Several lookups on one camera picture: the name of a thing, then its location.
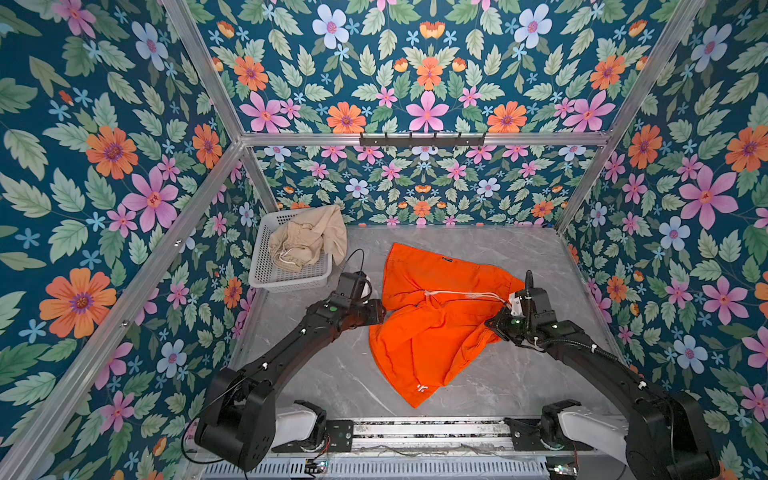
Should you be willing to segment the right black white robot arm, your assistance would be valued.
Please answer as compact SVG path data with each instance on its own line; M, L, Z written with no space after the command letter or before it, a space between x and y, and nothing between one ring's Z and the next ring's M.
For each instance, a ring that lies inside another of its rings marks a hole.
M670 394L601 348L571 320L560 321L542 288L526 286L485 323L504 341L563 363L619 411L596 414L575 400L543 407L538 436L547 448L588 445L622 462L637 479L713 479L716 449L698 401Z

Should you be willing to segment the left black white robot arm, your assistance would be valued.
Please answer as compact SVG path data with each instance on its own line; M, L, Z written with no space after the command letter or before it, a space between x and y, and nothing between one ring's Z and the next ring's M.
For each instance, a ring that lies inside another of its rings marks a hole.
M343 272L335 290L307 307L299 324L264 355L213 377L195 419L195 445L244 471L257 467L274 447L293 443L310 450L323 445L327 412L301 400L279 408L278 397L342 333L378 325L385 316L365 273Z

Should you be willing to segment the orange shorts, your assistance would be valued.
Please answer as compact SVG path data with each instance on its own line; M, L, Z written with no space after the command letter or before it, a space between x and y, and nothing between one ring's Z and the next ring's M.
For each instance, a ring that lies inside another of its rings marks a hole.
M501 338L485 326L524 282L477 264L396 243L386 259L382 304L369 333L376 365L417 408Z

